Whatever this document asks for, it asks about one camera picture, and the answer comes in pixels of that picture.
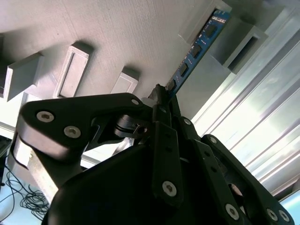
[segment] cable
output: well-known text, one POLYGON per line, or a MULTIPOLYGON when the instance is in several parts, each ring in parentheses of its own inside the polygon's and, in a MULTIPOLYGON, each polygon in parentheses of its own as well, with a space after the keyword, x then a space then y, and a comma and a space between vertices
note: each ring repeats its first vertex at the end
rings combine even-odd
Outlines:
POLYGON ((2 220, 0 220, 0 223, 3 221, 3 220, 5 220, 6 218, 8 218, 12 213, 13 213, 13 211, 14 211, 14 209, 15 209, 15 194, 14 194, 14 191, 13 191, 13 188, 11 187, 11 186, 9 186, 10 187, 10 190, 11 190, 11 194, 13 195, 13 207, 12 207, 12 209, 11 209, 11 211, 10 211, 10 213, 6 216, 6 217, 4 217, 2 220))
POLYGON ((46 212, 49 210, 49 204, 48 204, 44 194, 39 190, 33 191, 30 188, 30 185, 28 185, 28 190, 27 190, 24 187, 24 185, 20 182, 20 180, 11 172, 11 170, 6 165, 5 165, 5 167, 8 169, 6 184, 12 190, 15 191, 14 194, 18 193, 22 196, 22 200, 20 201, 20 206, 31 210, 32 215, 34 215, 37 219, 42 221, 46 212), (9 175, 13 175, 16 180, 11 180, 9 175), (15 188, 13 188, 12 187, 13 182, 19 184, 21 186, 21 189, 17 190, 15 188))

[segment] blue circuit board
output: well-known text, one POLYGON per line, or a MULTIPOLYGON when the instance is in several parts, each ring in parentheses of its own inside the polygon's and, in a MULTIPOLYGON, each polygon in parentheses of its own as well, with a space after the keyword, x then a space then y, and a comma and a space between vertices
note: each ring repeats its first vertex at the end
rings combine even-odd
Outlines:
POLYGON ((199 33, 197 40, 193 43, 190 51, 184 57, 184 60, 166 86, 170 99, 176 95, 188 76, 190 76, 204 54, 216 40, 229 18, 230 14, 221 10, 215 10, 210 16, 199 33))

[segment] black linkage arm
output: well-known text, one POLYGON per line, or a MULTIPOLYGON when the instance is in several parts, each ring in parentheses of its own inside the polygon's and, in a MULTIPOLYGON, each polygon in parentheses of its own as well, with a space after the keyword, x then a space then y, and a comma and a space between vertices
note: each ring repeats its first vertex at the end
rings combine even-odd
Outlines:
POLYGON ((42 165, 57 186, 43 224, 293 225, 225 146, 211 135, 200 138, 177 99, 167 96, 157 85, 149 97, 153 108, 124 93, 21 109, 14 142, 32 148, 33 176, 32 165, 42 165), (85 150, 125 137, 134 138, 132 147, 84 172, 76 169, 85 150), (222 166, 235 179, 226 179, 222 166))

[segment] silver screw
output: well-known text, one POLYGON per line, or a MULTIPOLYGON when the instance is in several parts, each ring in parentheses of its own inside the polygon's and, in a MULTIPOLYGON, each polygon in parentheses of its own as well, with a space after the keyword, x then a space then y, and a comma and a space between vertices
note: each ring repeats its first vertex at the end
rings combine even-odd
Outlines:
POLYGON ((279 214, 281 215, 281 217, 286 221, 289 222, 290 218, 287 216, 287 214, 285 212, 283 212, 282 210, 279 210, 279 214))
POLYGON ((278 217, 276 216, 275 212, 273 212, 270 209, 267 209, 267 213, 268 213, 269 217, 271 217, 272 220, 278 221, 278 217))
POLYGON ((133 104, 135 104, 135 105, 138 105, 138 104, 139 104, 139 102, 136 101, 135 99, 132 99, 131 102, 132 102, 133 104))
POLYGON ((159 109, 160 109, 160 111, 162 111, 162 112, 164 112, 164 113, 166 113, 167 111, 165 110, 165 108, 164 107, 159 107, 159 109))
POLYGON ((216 139, 215 139, 215 138, 213 138, 213 137, 210 137, 210 140, 211 140, 211 142, 213 142, 214 144, 216 144, 216 143, 217 143, 216 139))
POLYGON ((177 194, 175 185, 169 181, 163 182, 163 190, 170 197, 174 197, 177 194))
POLYGON ((79 128, 74 126, 68 126, 64 129, 64 133, 67 137, 70 138, 78 138, 81 135, 81 131, 79 128))
POLYGON ((40 111, 37 113, 37 119, 44 123, 49 123, 54 120, 54 116, 51 112, 40 111))
POLYGON ((188 119, 184 119, 184 122, 188 125, 191 125, 191 121, 189 121, 188 119))
POLYGON ((240 218, 238 211, 236 210, 236 208, 233 205, 227 203, 226 206, 225 206, 225 209, 226 209, 228 215, 232 219, 238 220, 240 218))

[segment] corrugated metal panel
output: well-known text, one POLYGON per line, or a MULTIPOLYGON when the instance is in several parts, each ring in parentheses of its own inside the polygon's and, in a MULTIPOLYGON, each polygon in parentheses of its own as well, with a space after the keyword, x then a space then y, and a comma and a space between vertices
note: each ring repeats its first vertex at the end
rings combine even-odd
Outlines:
POLYGON ((272 193, 300 175, 300 14, 284 10, 263 47, 193 118, 272 193))

